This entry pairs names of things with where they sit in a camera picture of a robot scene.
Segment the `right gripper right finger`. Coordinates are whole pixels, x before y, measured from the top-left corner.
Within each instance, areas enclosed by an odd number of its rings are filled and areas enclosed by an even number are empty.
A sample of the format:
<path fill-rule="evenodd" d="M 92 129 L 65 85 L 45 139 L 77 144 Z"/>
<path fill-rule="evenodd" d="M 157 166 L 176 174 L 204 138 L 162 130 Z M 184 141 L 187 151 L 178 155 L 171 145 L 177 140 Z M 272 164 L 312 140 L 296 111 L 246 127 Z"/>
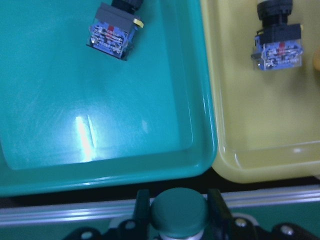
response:
<path fill-rule="evenodd" d="M 207 192 L 210 226 L 216 240 L 254 240 L 255 227 L 246 218 L 233 216 L 218 189 Z"/>

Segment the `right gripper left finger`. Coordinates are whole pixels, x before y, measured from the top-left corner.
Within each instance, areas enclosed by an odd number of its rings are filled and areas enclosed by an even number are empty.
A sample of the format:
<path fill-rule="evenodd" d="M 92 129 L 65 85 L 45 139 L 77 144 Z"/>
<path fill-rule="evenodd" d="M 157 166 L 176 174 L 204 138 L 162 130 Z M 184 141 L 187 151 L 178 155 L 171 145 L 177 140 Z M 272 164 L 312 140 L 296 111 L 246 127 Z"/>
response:
<path fill-rule="evenodd" d="M 137 192 L 131 218 L 122 221 L 117 227 L 120 240 L 148 240 L 150 224 L 150 191 Z"/>

